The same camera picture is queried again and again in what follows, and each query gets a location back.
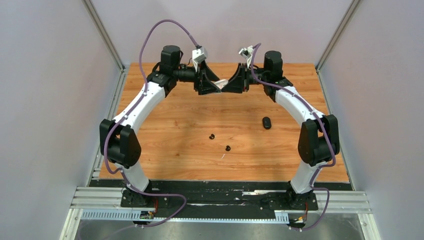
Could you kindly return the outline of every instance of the white wall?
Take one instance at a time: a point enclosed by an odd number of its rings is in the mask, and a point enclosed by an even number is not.
[[[58,239],[118,69],[82,1],[0,3],[0,239]]]
[[[322,70],[351,180],[384,240],[424,235],[423,9],[363,1]]]
[[[262,42],[257,61],[277,50],[287,63],[317,63],[351,0],[92,0],[125,64],[138,62],[143,41],[162,19],[185,26],[206,47],[209,62],[240,62],[240,47]],[[177,26],[157,28],[143,55],[158,62],[165,45],[190,58],[194,46]]]

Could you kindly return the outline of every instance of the wood grain surface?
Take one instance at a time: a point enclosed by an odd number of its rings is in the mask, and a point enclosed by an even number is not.
[[[209,63],[220,79],[230,78],[236,63]],[[154,63],[143,69],[151,72]],[[327,113],[313,64],[284,64],[284,75],[316,109]],[[137,95],[144,81],[130,66],[118,113]],[[269,117],[271,129],[262,118]],[[265,95],[261,85],[242,94],[199,96],[193,83],[178,82],[168,97],[147,117],[138,131],[140,162],[150,179],[289,181],[301,161],[297,150],[300,127],[289,113]],[[110,175],[103,165],[100,178]],[[341,154],[334,167],[324,169],[322,182],[348,182]]]

